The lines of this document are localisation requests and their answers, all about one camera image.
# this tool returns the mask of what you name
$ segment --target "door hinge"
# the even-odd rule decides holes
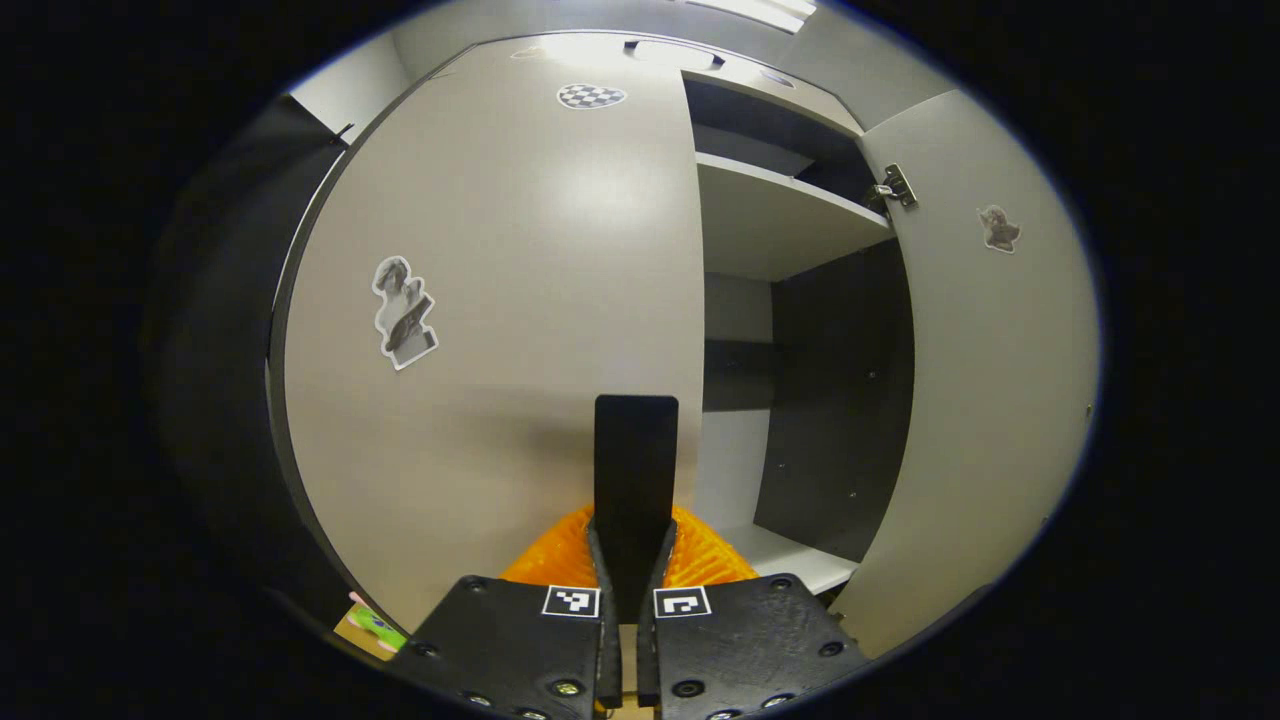
[[[888,201],[897,200],[902,208],[915,208],[915,192],[906,182],[902,168],[897,163],[884,168],[884,179],[879,184],[873,184],[863,196],[863,205],[877,213],[888,213]]]

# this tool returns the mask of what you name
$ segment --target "shelf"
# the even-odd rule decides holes
[[[759,525],[717,529],[717,533],[763,575],[791,573],[817,594],[847,580],[858,562],[787,539]]]
[[[786,176],[696,152],[708,273],[777,282],[893,237],[883,217]]]

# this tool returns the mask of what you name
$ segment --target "orange soft gripper pad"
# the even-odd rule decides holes
[[[502,579],[534,585],[598,587],[595,565],[586,544],[586,524],[593,511],[594,507],[588,505],[561,518],[507,568]],[[676,506],[671,515],[678,530],[663,587],[714,585],[759,578],[733,546],[692,512]]]
[[[717,585],[750,580],[760,575],[692,512],[672,507],[671,516],[676,520],[676,547],[667,562],[667,577],[662,579],[664,588],[691,588],[695,585]]]
[[[594,505],[570,512],[534,541],[500,579],[531,585],[566,585],[595,588],[595,564],[586,544],[586,524],[591,521]]]

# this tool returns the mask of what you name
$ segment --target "open cabinet door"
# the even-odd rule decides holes
[[[879,532],[832,607],[876,657],[1028,547],[1087,442],[1101,347],[1071,214],[982,106],[947,92],[860,142],[877,177],[899,165],[918,200],[888,201],[915,327],[906,448]]]
[[[598,395],[680,401],[691,500],[692,131],[680,72],[612,47],[594,64],[468,53],[361,137],[293,250],[276,418],[338,557],[410,632],[460,577],[500,574],[591,501]],[[371,288],[396,256],[399,284],[434,301],[436,346],[404,363],[384,354],[392,302]]]

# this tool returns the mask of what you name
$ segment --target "light fixture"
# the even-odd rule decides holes
[[[790,33],[796,33],[805,19],[818,9],[805,0],[687,0],[690,5],[716,8],[742,15]]]

